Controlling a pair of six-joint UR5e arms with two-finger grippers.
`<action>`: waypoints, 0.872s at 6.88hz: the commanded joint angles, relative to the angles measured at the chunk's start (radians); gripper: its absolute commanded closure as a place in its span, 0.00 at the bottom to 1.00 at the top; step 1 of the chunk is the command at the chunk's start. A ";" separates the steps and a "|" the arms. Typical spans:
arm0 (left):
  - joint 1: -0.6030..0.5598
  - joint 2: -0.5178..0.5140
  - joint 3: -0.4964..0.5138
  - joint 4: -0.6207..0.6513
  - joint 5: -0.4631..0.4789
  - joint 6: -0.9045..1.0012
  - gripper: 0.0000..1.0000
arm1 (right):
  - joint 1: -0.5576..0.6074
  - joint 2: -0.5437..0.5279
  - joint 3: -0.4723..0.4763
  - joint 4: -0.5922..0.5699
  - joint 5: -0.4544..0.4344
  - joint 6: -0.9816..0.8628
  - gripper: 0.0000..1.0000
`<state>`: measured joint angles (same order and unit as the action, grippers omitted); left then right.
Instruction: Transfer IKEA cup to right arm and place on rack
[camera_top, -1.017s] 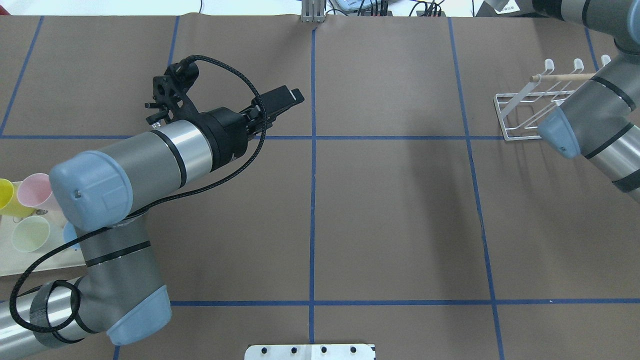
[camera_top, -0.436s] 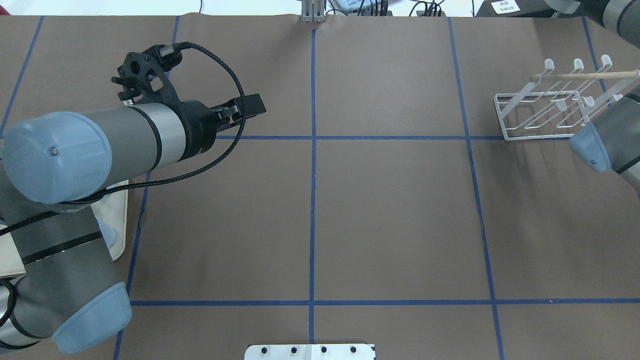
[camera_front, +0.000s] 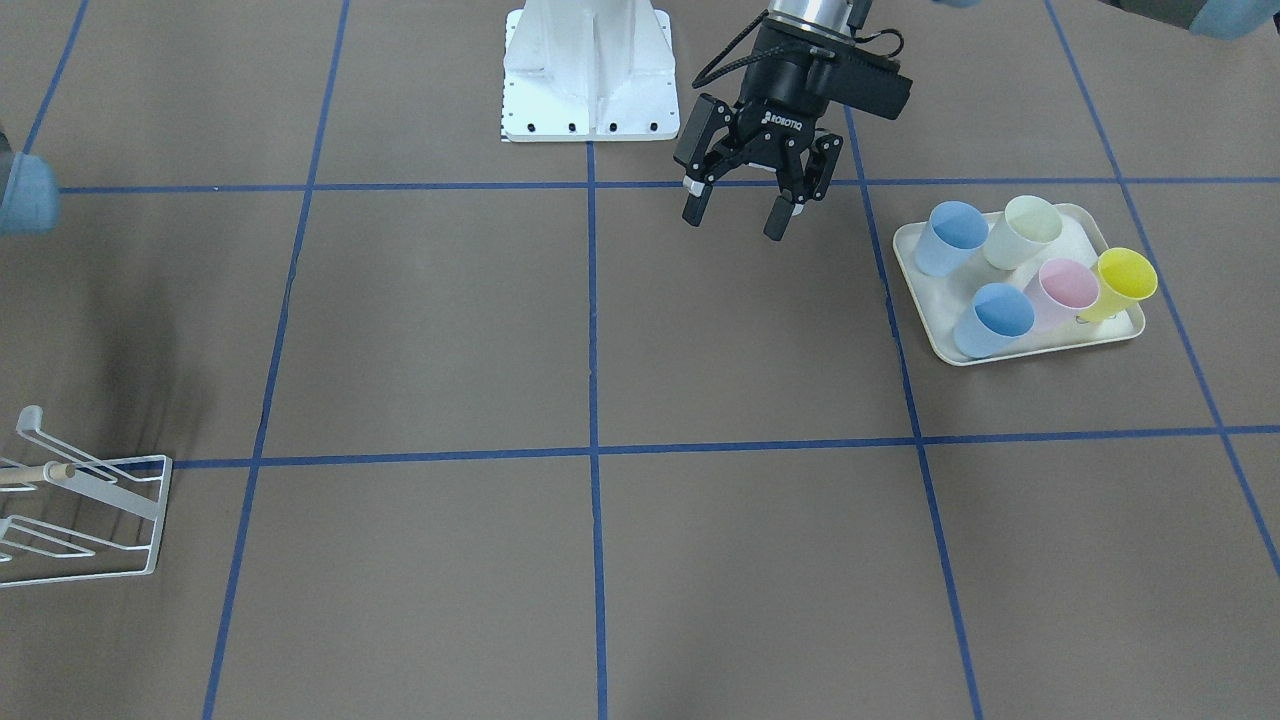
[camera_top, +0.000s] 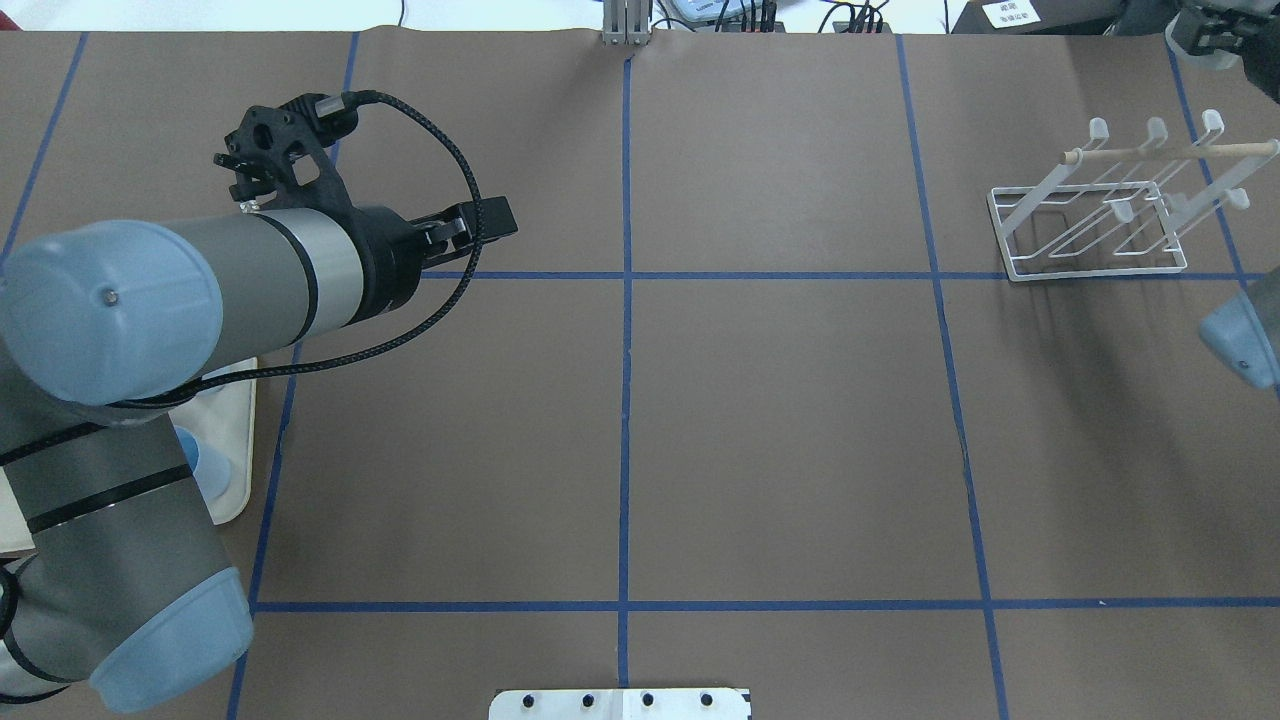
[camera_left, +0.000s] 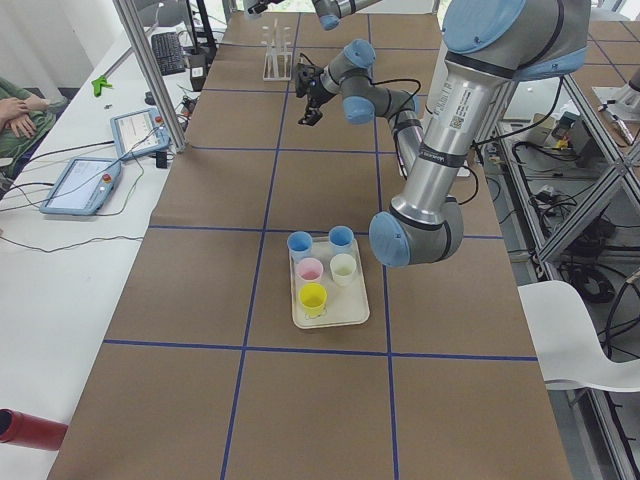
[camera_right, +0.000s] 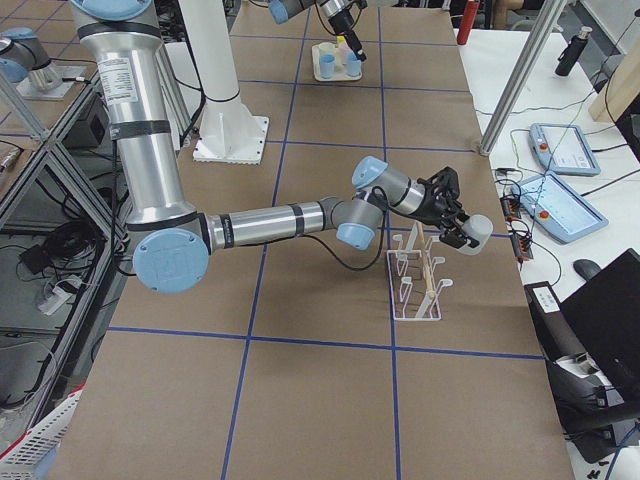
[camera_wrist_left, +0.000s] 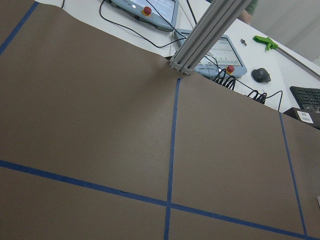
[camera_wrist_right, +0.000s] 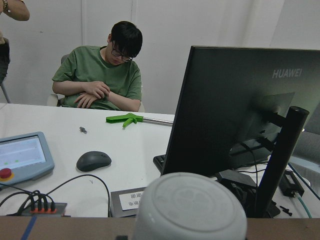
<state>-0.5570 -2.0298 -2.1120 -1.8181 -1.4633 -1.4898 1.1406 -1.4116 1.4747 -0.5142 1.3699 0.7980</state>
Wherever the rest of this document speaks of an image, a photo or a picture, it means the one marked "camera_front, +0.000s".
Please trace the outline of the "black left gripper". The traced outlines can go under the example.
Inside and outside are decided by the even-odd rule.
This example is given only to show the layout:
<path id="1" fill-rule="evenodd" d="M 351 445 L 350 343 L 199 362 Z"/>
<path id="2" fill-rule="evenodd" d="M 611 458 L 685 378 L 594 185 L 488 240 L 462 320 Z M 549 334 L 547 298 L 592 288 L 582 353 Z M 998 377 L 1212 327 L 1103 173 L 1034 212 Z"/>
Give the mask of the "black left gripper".
<path id="1" fill-rule="evenodd" d="M 808 202 L 820 201 L 844 151 L 844 137 L 820 128 L 827 101 L 806 90 L 817 59 L 849 53 L 849 42 L 790 22 L 753 22 L 707 64 L 712 82 L 742 70 L 739 99 L 709 94 L 695 100 L 673 159 L 684 168 L 682 219 L 701 224 L 713 181 L 753 165 L 774 172 L 780 193 L 764 234 L 781 241 Z"/>

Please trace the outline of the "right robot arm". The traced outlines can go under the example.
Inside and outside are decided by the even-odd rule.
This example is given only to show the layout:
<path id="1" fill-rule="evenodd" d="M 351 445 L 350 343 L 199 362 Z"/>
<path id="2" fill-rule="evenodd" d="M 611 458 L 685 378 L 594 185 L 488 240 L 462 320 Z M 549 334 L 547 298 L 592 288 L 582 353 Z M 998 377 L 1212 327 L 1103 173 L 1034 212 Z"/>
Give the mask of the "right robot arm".
<path id="1" fill-rule="evenodd" d="M 18 152 L 1 131 L 1 234 L 44 234 L 60 217 L 55 173 L 38 155 Z"/>

